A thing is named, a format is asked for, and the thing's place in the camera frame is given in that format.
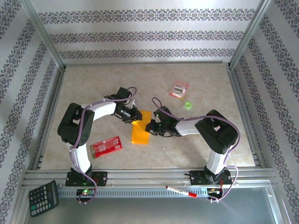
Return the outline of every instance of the robotic arm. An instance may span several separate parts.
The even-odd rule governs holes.
[[[66,143],[68,149],[73,151],[71,158],[76,165],[72,165],[71,173],[76,182],[89,183],[89,179],[81,172],[89,177],[92,176],[92,165],[87,156],[86,142],[89,139],[92,124],[95,120],[109,114],[120,118],[124,123],[142,120],[142,115],[135,106],[128,108],[124,104],[127,101],[126,99],[131,97],[132,93],[121,87],[116,94],[104,97],[103,102],[90,105],[85,110],[81,129],[82,113],[88,105],[71,103],[67,108],[58,126],[57,133],[61,136],[62,141]]]
[[[181,137],[188,134],[201,134],[211,148],[205,178],[210,184],[219,182],[224,172],[229,150],[236,143],[238,133],[218,111],[211,110],[205,118],[179,119],[174,117],[166,106],[154,112],[146,126],[146,131],[162,137]]]

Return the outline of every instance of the red marker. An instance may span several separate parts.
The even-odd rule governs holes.
[[[190,197],[197,197],[197,194],[194,194],[194,193],[191,193],[191,192],[188,192],[188,191],[185,191],[185,190],[173,188],[173,187],[170,187],[170,186],[166,186],[166,189],[177,192],[177,193],[180,193],[182,195],[186,195],[186,196],[190,196]]]

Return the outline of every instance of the yellow plastic sheet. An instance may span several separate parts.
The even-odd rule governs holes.
[[[140,110],[140,113],[142,114],[142,120],[132,123],[132,143],[148,144],[150,133],[145,131],[145,126],[150,123],[151,112]]]

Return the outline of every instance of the calculator button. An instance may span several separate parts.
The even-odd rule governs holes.
[[[33,210],[35,210],[36,209],[36,205],[32,205],[31,206],[31,210],[33,211]]]

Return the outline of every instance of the patterned wallpaper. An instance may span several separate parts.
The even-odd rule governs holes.
[[[299,3],[275,0],[235,68],[263,159],[299,223]]]
[[[9,223],[56,86],[57,66],[17,0],[0,0],[0,224]]]
[[[259,0],[32,1],[65,64],[229,62]]]

